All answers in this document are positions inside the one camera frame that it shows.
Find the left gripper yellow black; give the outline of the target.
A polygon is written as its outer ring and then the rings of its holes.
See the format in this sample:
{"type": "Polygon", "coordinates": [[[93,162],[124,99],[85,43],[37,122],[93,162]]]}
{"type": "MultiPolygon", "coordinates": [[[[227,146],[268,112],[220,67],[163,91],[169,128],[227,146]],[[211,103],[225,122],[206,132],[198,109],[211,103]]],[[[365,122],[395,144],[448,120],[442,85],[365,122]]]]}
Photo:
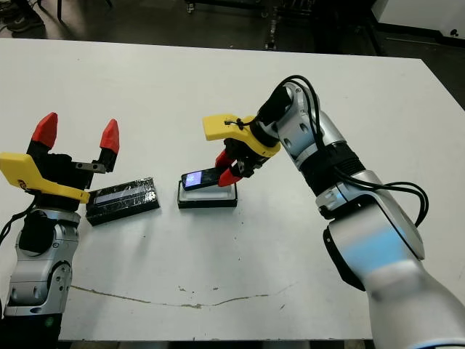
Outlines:
{"type": "Polygon", "coordinates": [[[46,115],[37,124],[27,154],[1,154],[1,173],[10,185],[37,197],[37,205],[47,209],[75,212],[89,201],[95,173],[112,172],[120,149],[118,122],[111,119],[102,133],[100,156],[91,163],[75,162],[66,154],[46,154],[57,137],[58,117],[46,115]]]}

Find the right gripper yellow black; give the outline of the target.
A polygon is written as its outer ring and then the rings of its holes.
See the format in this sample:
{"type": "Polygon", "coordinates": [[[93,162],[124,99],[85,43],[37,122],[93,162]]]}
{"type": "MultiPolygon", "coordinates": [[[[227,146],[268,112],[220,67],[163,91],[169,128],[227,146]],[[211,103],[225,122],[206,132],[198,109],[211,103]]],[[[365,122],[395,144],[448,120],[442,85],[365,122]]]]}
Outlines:
{"type": "Polygon", "coordinates": [[[203,118],[202,123],[208,141],[222,140],[225,145],[215,159],[217,169],[226,169],[219,176],[219,187],[251,177],[280,150],[279,140],[268,135],[256,117],[217,114],[203,118]]]}

